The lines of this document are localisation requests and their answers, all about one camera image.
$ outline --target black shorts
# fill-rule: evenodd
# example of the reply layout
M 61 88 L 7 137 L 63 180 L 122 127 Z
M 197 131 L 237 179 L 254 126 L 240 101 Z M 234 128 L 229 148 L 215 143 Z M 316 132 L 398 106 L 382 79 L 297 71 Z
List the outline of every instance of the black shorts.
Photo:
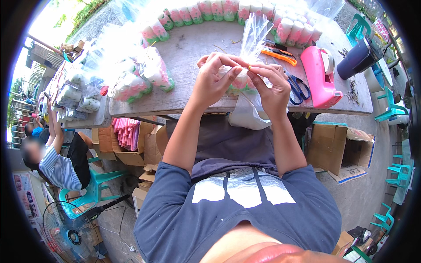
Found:
M 78 133 L 75 133 L 69 151 L 67 152 L 67 158 L 72 162 L 73 169 L 82 184 L 82 189 L 85 189 L 91 180 L 88 158 L 86 157 L 88 151 L 89 148 L 85 141 Z

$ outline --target black hair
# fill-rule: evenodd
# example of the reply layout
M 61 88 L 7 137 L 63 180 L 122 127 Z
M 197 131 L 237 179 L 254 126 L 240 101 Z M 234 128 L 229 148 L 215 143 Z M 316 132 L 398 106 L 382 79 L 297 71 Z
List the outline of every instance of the black hair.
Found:
M 34 170 L 37 171 L 38 174 L 41 176 L 41 178 L 44 179 L 44 181 L 46 181 L 50 185 L 50 187 L 52 187 L 53 184 L 50 182 L 50 180 L 48 180 L 48 178 L 44 175 L 44 173 L 41 172 L 40 164 L 33 163 L 33 161 L 31 160 L 31 156 L 29 155 L 29 152 L 26 149 L 26 145 L 33 141 L 37 142 L 40 147 L 45 147 L 44 142 L 39 137 L 32 136 L 32 135 L 26 137 L 21 143 L 21 154 L 22 154 L 22 159 L 24 160 L 24 164 L 26 167 L 31 169 L 31 171 L 34 171 Z
M 32 130 L 29 130 L 29 125 L 28 125 L 29 123 L 27 123 L 26 125 L 25 125 L 25 127 L 24 127 L 24 129 L 25 129 L 25 134 L 26 134 L 26 136 L 27 137 L 29 137 L 29 136 L 32 136 L 32 131 L 34 130 L 34 129 L 32 129 Z

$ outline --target blue scissors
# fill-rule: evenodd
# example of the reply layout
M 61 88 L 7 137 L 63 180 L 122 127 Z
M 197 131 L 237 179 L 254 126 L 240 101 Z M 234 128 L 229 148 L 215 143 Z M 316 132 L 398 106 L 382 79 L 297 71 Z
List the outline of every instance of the blue scissors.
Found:
M 286 69 L 284 69 L 284 73 L 288 77 L 288 82 L 291 85 L 292 92 L 298 98 L 298 102 L 295 102 L 293 99 L 290 98 L 291 103 L 294 105 L 300 105 L 301 103 L 303 103 L 304 100 L 309 99 L 311 96 L 311 92 L 310 92 L 309 87 L 307 87 L 307 85 L 303 82 L 303 80 L 300 78 L 297 78 L 294 75 L 291 75 Z M 303 93 L 303 90 L 300 88 L 299 84 L 302 84 L 304 86 L 304 89 L 307 91 L 307 96 Z

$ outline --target striped shirt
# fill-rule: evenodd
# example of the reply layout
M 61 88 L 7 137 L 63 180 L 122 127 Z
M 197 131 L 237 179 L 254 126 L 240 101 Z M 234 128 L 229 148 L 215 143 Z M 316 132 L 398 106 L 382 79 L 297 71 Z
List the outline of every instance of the striped shirt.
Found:
M 57 154 L 53 145 L 45 145 L 47 149 L 44 158 L 40 161 L 40 170 L 50 182 L 60 189 L 78 191 L 82 184 L 73 169 L 69 158 Z

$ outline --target pink tape dispenser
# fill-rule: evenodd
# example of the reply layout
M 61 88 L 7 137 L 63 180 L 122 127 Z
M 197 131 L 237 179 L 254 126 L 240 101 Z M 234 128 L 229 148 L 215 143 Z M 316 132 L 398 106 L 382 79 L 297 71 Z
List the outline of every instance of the pink tape dispenser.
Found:
M 310 46 L 300 58 L 309 82 L 313 107 L 327 109 L 338 103 L 343 94 L 335 89 L 333 83 L 335 61 L 332 54 L 324 48 Z

